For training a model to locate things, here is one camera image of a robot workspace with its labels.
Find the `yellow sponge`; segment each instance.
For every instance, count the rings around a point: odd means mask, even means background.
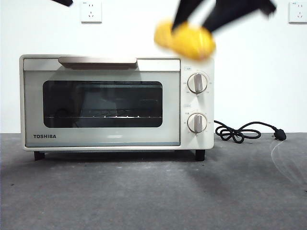
[[[157,26],[154,41],[158,45],[194,60],[204,60],[214,52],[215,42],[205,28],[193,28],[183,23],[172,32],[172,26],[171,21],[164,21]]]

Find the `white wall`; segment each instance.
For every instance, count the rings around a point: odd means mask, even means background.
[[[178,0],[102,0],[103,23],[81,24],[79,6],[50,0],[1,0],[1,132],[20,132],[22,54],[157,56],[154,28]],[[215,33],[215,118],[233,127],[253,120],[307,132],[307,25],[289,25],[288,2],[267,20],[253,13]],[[199,23],[214,4],[191,18]],[[258,127],[260,131],[270,131]]]

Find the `white knob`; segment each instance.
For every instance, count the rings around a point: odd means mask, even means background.
[[[207,79],[201,73],[195,73],[189,77],[188,88],[193,93],[201,93],[207,88]]]
[[[193,133],[201,133],[207,126],[207,119],[202,114],[192,114],[188,118],[188,127]]]

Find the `oven window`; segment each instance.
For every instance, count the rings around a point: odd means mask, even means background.
[[[43,103],[49,128],[162,124],[162,84],[157,81],[49,80]]]

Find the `black power cord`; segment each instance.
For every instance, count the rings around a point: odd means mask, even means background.
[[[244,139],[258,139],[261,137],[261,133],[258,130],[255,129],[244,129],[247,126],[253,125],[253,124],[259,124],[259,125],[264,125],[267,127],[270,127],[274,130],[274,136],[277,140],[286,140],[287,136],[284,133],[284,131],[282,129],[278,129],[274,126],[271,126],[269,124],[260,122],[260,121],[254,121],[254,122],[250,122],[247,123],[246,125],[243,125],[242,127],[240,127],[239,129],[234,129],[231,128],[225,124],[223,124],[222,122],[219,121],[214,121],[215,123],[220,124],[220,126],[218,126],[215,129],[215,133],[221,137],[222,140],[229,140],[230,138],[232,138],[234,140],[235,143],[241,144]],[[243,132],[251,132],[251,133],[256,133],[256,136],[248,136],[243,134]]]

